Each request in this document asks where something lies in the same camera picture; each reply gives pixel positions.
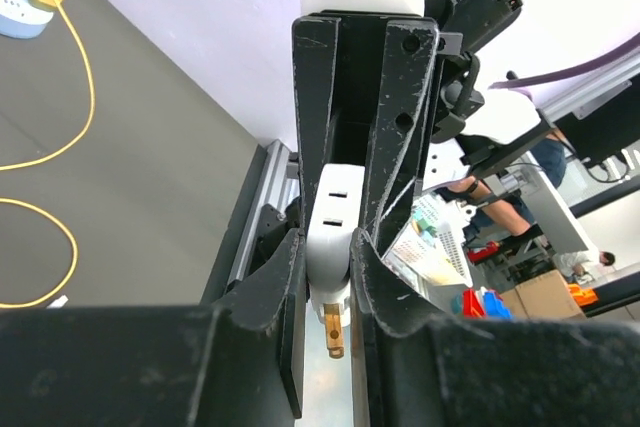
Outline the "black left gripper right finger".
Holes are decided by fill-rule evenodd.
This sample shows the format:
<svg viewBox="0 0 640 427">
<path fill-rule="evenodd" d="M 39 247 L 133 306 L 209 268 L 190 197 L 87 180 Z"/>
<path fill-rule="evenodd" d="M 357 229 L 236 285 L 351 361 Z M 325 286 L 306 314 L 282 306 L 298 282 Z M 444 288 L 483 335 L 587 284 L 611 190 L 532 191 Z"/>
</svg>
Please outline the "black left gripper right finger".
<svg viewBox="0 0 640 427">
<path fill-rule="evenodd" d="M 631 322 L 465 320 L 396 277 L 353 233 L 353 421 L 358 426 L 635 426 Z"/>
</svg>

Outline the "yellow charger with cable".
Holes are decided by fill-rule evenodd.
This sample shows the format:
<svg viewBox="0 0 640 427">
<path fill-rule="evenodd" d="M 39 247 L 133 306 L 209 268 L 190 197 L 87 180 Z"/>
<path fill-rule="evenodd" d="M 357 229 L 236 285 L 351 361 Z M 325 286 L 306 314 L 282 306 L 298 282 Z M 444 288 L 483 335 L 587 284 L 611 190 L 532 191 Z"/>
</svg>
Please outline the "yellow charger with cable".
<svg viewBox="0 0 640 427">
<path fill-rule="evenodd" d="M 1 34 L 1 179 L 59 181 L 65 162 L 87 137 L 95 120 L 97 95 L 87 48 L 66 11 L 67 0 L 29 0 L 54 13 L 44 31 L 33 39 Z M 76 274 L 80 250 L 76 236 L 55 213 L 46 189 L 26 194 L 1 193 L 2 213 L 23 210 L 34 221 L 12 254 L 15 260 L 44 258 L 46 241 L 56 240 L 68 251 L 57 251 L 45 283 L 25 294 L 12 294 L 10 269 L 1 271 L 4 312 L 47 307 L 65 298 Z"/>
</svg>

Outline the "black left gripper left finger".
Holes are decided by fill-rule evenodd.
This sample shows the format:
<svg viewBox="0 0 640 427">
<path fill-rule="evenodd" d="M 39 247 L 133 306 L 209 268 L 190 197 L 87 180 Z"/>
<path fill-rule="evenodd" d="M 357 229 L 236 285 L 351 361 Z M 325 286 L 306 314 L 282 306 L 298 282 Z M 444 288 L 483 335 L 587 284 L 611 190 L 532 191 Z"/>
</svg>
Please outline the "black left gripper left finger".
<svg viewBox="0 0 640 427">
<path fill-rule="evenodd" d="M 301 416 L 304 239 L 209 305 L 1 317 L 5 426 L 291 426 Z"/>
</svg>

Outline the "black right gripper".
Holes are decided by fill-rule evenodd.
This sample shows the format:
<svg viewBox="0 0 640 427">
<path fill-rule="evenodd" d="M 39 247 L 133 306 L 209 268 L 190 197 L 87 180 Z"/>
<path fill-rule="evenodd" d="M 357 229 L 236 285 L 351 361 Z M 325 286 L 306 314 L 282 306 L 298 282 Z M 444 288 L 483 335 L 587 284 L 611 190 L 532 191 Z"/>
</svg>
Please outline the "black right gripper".
<svg viewBox="0 0 640 427">
<path fill-rule="evenodd" d="M 330 156 L 367 157 L 361 228 L 382 253 L 405 155 L 424 152 L 436 134 L 456 135 L 478 110 L 479 58 L 429 18 L 305 16 L 292 32 L 301 227 L 310 227 L 331 117 Z"/>
</svg>

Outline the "white square socket adapter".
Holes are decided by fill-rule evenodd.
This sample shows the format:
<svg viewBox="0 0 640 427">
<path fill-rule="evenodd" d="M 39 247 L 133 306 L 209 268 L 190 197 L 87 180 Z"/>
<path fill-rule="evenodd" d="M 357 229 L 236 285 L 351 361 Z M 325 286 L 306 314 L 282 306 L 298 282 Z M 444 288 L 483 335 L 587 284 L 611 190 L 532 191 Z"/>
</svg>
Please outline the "white square socket adapter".
<svg viewBox="0 0 640 427">
<path fill-rule="evenodd" d="M 306 236 L 310 301 L 325 328 L 328 355 L 345 354 L 343 329 L 350 325 L 350 244 L 358 226 L 365 168 L 323 167 Z"/>
</svg>

